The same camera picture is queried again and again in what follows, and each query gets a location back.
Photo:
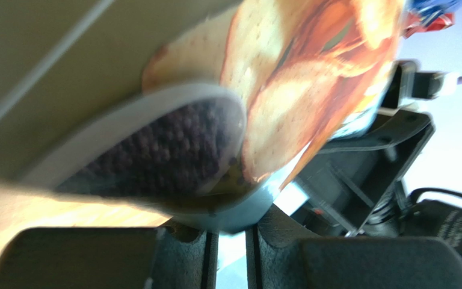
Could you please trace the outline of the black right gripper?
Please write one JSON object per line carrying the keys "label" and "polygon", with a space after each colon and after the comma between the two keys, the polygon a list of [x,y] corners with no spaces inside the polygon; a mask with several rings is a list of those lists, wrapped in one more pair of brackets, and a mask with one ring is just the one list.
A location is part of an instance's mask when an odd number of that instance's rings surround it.
{"label": "black right gripper", "polygon": [[[433,100],[462,85],[462,76],[421,72],[398,61],[381,104],[401,110],[410,99]],[[321,236],[354,237],[365,225],[376,237],[437,237],[462,257],[462,193],[400,182],[435,131],[431,117],[401,110],[377,116],[358,138],[327,143],[294,179],[308,200],[291,217]]]}

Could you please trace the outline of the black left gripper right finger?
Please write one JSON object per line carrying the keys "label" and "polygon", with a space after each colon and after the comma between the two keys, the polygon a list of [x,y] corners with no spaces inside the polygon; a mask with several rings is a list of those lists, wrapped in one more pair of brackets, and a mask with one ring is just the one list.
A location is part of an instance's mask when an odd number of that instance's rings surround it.
{"label": "black left gripper right finger", "polygon": [[250,288],[462,288],[462,258],[444,241],[320,237],[276,206],[246,247]]}

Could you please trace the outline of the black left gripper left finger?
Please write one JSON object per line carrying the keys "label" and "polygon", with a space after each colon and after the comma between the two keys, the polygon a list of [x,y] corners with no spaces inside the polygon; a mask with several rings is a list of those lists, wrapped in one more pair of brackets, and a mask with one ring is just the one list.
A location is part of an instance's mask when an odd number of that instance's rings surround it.
{"label": "black left gripper left finger", "polygon": [[156,228],[31,228],[0,255],[0,288],[214,288],[218,235]]}

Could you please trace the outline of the light blue snack bag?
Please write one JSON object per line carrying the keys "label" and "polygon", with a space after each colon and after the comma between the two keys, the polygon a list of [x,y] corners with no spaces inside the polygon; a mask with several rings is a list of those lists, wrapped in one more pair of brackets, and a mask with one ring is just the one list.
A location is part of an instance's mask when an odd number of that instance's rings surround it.
{"label": "light blue snack bag", "polygon": [[0,181],[236,232],[362,135],[409,1],[0,1]]}

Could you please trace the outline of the red Doritos chips bag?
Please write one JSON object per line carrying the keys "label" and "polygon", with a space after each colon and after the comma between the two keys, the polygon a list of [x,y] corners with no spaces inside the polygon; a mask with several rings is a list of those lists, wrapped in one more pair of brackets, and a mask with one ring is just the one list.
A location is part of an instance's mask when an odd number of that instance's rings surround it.
{"label": "red Doritos chips bag", "polygon": [[445,13],[436,17],[430,22],[424,22],[424,19],[417,14],[409,13],[406,18],[405,30],[403,37],[405,39],[416,33],[426,33],[440,31],[449,28],[455,24],[455,14]]}

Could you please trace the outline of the blue Doritos chips bag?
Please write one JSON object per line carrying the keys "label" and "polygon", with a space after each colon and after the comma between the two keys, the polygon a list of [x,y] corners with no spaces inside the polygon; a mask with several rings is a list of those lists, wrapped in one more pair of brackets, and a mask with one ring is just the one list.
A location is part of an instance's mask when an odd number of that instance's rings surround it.
{"label": "blue Doritos chips bag", "polygon": [[461,6],[462,0],[414,0],[409,10],[420,17],[430,17],[436,13],[453,13]]}

